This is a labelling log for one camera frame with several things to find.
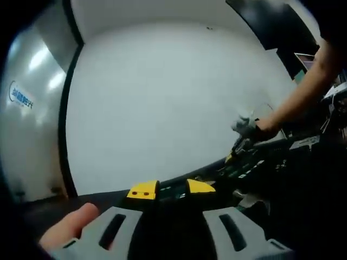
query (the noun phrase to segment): gray panel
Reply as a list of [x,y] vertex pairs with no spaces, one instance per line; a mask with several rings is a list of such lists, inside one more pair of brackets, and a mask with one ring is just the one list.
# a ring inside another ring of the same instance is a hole
[[[105,250],[99,245],[99,241],[118,214],[125,216],[124,222],[113,240],[112,248]],[[81,239],[73,239],[67,245],[71,242],[75,242],[74,244],[53,251],[52,256],[56,259],[127,259],[132,235],[141,215],[140,211],[112,207],[83,229]]]
[[[56,56],[66,67],[76,43],[66,33],[66,22],[62,22],[66,18],[59,5],[61,1],[39,17],[40,30],[43,24],[46,31],[51,29],[44,39],[36,23],[15,38],[1,81],[0,156],[11,190],[24,193],[24,201],[53,196],[51,189],[63,186],[57,129],[66,73],[50,50],[59,50]],[[54,23],[64,29],[52,28]],[[14,88],[25,100],[12,95]]]
[[[290,251],[274,240],[266,241],[263,229],[234,207],[204,211],[203,215],[210,228],[219,260],[257,259]],[[246,244],[242,250],[234,249],[232,239],[220,219],[221,215],[228,215],[237,226]]]

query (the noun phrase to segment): finger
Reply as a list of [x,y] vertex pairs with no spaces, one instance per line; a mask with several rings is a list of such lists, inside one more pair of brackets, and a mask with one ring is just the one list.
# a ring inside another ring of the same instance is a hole
[[41,246],[51,250],[79,237],[82,229],[99,215],[98,208],[87,203],[78,210],[69,213],[61,221],[52,226],[40,239]]
[[98,216],[98,208],[91,203],[86,203],[78,210],[66,215],[62,221],[74,232],[74,237],[79,237],[82,229]]

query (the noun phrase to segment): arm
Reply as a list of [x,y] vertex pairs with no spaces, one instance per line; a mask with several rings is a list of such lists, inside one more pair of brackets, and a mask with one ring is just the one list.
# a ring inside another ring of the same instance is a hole
[[257,122],[259,128],[277,132],[284,122],[290,122],[306,111],[331,87],[343,68],[343,58],[338,49],[324,41],[314,65],[299,86],[269,118]]

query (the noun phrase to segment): white wall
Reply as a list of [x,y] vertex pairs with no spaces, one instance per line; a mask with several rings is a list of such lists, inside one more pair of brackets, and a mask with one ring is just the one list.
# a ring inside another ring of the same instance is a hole
[[68,160],[79,195],[167,180],[215,162],[238,111],[295,85],[274,51],[209,23],[162,22],[88,40],[70,88]]
[[153,21],[191,21],[218,25],[258,41],[225,0],[71,0],[82,38],[88,42],[108,30]]

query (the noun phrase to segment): blue logo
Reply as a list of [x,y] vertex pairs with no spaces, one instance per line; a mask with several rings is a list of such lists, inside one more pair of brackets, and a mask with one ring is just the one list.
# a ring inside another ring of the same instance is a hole
[[16,81],[12,81],[10,88],[9,88],[9,98],[12,102],[16,101],[19,102],[19,104],[33,108],[33,101],[28,99],[16,86]]

